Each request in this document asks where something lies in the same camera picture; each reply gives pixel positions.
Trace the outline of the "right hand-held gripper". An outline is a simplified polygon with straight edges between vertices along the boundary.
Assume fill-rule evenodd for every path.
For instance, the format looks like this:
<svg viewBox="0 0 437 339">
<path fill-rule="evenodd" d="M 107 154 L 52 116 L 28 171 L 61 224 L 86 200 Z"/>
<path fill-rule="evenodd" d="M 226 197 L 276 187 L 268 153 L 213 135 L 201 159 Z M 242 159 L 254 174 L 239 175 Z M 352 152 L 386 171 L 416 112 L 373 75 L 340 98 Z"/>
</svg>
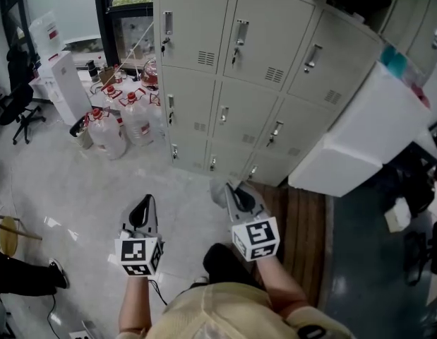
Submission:
<svg viewBox="0 0 437 339">
<path fill-rule="evenodd" d="M 280 234 L 275 216 L 268 211 L 262 195 L 249 184 L 233 188 L 225 184 L 231 219 L 232 243 L 246 261 L 275 256 Z"/>
</svg>

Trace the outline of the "grey wiping cloth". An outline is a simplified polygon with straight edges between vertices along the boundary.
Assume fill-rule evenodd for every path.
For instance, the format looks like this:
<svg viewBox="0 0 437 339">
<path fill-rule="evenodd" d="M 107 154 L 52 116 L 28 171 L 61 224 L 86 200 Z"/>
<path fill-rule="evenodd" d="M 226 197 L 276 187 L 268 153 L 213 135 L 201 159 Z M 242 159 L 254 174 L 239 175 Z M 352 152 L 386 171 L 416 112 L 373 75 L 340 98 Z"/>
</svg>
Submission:
<svg viewBox="0 0 437 339">
<path fill-rule="evenodd" d="M 225 187 L 227 184 L 235 190 L 241 183 L 238 179 L 225 179 L 223 177 L 213 177 L 210 179 L 210 196 L 212 201 L 221 208 L 227 207 L 227 199 L 225 194 Z"/>
</svg>

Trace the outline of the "grey metal locker cabinet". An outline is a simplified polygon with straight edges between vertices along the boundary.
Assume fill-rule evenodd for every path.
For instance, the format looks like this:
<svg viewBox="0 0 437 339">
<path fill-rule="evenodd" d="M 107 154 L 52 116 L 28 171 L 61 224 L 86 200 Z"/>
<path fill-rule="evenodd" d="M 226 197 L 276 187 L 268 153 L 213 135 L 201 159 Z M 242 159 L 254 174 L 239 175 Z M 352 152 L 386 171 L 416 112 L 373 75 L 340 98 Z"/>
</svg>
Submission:
<svg viewBox="0 0 437 339">
<path fill-rule="evenodd" d="M 321 0 L 155 0 L 154 26 L 172 164 L 271 186 L 321 139 L 381 50 L 374 31 Z"/>
</svg>

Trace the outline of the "person's left forearm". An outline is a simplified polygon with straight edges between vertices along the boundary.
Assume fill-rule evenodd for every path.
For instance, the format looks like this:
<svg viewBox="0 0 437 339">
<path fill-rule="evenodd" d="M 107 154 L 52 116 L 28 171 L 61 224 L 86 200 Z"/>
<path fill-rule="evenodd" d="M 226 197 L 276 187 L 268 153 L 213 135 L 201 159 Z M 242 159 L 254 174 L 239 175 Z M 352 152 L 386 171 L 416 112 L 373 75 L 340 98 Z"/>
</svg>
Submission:
<svg viewBox="0 0 437 339">
<path fill-rule="evenodd" d="M 146 277 L 129 277 L 119 312 L 119 332 L 141 334 L 152 327 L 149 282 Z"/>
</svg>

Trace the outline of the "person's legs in black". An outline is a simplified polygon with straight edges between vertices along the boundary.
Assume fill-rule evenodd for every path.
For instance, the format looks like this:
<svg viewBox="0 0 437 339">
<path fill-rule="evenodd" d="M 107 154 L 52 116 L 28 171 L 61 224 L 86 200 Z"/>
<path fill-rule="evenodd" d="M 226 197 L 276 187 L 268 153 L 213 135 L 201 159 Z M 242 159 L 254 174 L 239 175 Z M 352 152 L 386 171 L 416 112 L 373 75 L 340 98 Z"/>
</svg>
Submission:
<svg viewBox="0 0 437 339">
<path fill-rule="evenodd" d="M 240 283 L 263 289 L 233 251 L 224 244 L 216 243 L 208 249 L 203 259 L 203 267 L 208 274 L 210 284 Z"/>
</svg>

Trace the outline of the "brown wooden floor mat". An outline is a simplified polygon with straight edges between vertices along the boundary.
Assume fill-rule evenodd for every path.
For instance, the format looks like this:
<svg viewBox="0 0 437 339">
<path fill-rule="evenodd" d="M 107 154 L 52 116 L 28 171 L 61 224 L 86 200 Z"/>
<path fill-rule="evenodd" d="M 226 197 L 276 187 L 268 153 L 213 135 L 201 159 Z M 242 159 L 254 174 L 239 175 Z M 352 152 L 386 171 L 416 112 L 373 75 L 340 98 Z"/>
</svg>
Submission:
<svg viewBox="0 0 437 339">
<path fill-rule="evenodd" d="M 277 219 L 277 257 L 301 286 L 309 304 L 317 307 L 325 257 L 325 196 L 290 186 L 271 187 L 255 182 L 251 185 Z"/>
</svg>

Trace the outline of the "black trash bin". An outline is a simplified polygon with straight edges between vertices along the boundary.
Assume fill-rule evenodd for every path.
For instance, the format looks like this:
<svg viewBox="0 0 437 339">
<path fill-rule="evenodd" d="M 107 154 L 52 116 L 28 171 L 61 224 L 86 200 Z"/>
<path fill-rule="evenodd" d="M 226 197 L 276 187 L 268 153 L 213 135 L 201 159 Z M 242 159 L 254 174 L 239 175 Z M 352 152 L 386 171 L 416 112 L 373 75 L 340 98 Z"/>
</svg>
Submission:
<svg viewBox="0 0 437 339">
<path fill-rule="evenodd" d="M 89 149 L 93 145 L 93 141 L 88 132 L 88 128 L 85 123 L 85 117 L 80 118 L 69 130 L 69 134 L 73 138 L 73 141 L 77 143 L 81 148 Z"/>
</svg>

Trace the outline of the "person's yellow shirt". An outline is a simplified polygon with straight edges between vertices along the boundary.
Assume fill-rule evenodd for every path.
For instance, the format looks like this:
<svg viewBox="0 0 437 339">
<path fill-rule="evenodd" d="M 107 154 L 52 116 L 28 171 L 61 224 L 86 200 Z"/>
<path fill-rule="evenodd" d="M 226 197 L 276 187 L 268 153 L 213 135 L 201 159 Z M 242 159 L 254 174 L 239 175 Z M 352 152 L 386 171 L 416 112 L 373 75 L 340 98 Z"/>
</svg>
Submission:
<svg viewBox="0 0 437 339">
<path fill-rule="evenodd" d="M 224 282 L 182 292 L 150 329 L 124 331 L 116 339 L 302 339 L 307 329 L 322 329 L 319 339 L 356 339 L 314 307 L 296 309 L 284 319 L 272 310 L 266 292 Z"/>
</svg>

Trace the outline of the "grey flat bar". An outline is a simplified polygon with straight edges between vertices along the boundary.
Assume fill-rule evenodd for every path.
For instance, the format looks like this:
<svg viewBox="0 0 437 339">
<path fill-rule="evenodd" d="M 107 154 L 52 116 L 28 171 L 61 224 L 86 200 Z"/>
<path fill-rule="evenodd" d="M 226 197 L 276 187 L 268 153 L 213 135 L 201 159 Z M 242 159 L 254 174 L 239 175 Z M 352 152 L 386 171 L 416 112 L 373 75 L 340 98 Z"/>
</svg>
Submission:
<svg viewBox="0 0 437 339">
<path fill-rule="evenodd" d="M 100 339 L 100 332 L 92 321 L 82 321 L 82 325 L 89 339 Z"/>
</svg>

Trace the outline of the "glass pot with red liquid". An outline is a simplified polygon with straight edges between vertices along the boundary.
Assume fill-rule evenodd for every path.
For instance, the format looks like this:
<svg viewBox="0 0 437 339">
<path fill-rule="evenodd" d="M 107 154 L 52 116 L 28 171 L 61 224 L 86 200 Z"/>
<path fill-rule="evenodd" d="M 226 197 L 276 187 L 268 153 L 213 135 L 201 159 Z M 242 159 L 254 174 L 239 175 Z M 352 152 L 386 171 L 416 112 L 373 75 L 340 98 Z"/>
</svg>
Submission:
<svg viewBox="0 0 437 339">
<path fill-rule="evenodd" d="M 158 90 L 158 78 L 157 78 L 157 63 L 155 58 L 148 59 L 140 74 L 140 81 L 143 87 L 149 90 Z"/>
</svg>

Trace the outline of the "brown cardboard box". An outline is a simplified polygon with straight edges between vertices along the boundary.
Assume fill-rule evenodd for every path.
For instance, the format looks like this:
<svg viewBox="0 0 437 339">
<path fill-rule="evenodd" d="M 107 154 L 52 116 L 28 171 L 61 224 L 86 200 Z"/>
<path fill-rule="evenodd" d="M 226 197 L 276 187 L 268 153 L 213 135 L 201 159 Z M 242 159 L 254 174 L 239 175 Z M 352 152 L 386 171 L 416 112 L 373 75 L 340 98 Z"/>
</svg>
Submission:
<svg viewBox="0 0 437 339">
<path fill-rule="evenodd" d="M 112 66 L 106 66 L 99 70 L 99 78 L 103 85 L 113 85 L 116 83 L 115 70 Z"/>
</svg>

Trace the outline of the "black bag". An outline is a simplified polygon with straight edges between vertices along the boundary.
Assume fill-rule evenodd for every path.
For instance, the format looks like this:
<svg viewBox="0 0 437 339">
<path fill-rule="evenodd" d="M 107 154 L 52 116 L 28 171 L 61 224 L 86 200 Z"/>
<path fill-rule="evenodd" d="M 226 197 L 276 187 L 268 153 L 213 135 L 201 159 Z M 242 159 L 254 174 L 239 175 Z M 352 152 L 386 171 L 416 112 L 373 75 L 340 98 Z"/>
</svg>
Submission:
<svg viewBox="0 0 437 339">
<path fill-rule="evenodd" d="M 434 198 L 431 170 L 436 165 L 437 159 L 413 142 L 381 170 L 391 199 L 404 198 L 413 218 L 424 212 Z"/>
</svg>

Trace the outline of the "teal packet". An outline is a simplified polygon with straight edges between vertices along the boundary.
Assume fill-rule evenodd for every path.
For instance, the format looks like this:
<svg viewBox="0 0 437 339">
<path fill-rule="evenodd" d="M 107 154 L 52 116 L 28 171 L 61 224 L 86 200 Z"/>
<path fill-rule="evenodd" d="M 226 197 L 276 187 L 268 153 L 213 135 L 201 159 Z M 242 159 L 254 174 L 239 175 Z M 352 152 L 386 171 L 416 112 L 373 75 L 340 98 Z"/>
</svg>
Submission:
<svg viewBox="0 0 437 339">
<path fill-rule="evenodd" d="M 394 46 L 387 44 L 380 56 L 380 62 L 398 78 L 401 78 L 407 68 L 406 58 Z"/>
</svg>

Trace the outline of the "clear dispenser bottle red label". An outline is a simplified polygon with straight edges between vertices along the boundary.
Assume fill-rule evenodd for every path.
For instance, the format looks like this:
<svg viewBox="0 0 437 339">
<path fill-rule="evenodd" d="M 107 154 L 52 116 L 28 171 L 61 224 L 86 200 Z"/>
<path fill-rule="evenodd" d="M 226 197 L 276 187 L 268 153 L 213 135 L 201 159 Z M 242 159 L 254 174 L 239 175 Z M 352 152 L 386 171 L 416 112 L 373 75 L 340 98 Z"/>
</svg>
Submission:
<svg viewBox="0 0 437 339">
<path fill-rule="evenodd" d="M 29 27 L 32 41 L 42 61 L 49 61 L 65 48 L 52 11 L 35 19 Z"/>
</svg>

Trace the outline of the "black window frame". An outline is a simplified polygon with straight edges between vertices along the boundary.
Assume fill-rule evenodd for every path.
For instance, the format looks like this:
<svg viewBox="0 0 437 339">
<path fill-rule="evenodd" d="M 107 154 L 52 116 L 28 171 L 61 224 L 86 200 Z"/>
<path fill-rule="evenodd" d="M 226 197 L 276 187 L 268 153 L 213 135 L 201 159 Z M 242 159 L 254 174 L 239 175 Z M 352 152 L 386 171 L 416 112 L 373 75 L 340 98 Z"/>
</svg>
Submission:
<svg viewBox="0 0 437 339">
<path fill-rule="evenodd" d="M 154 0 L 95 0 L 95 6 L 107 64 L 142 69 L 155 51 Z"/>
</svg>

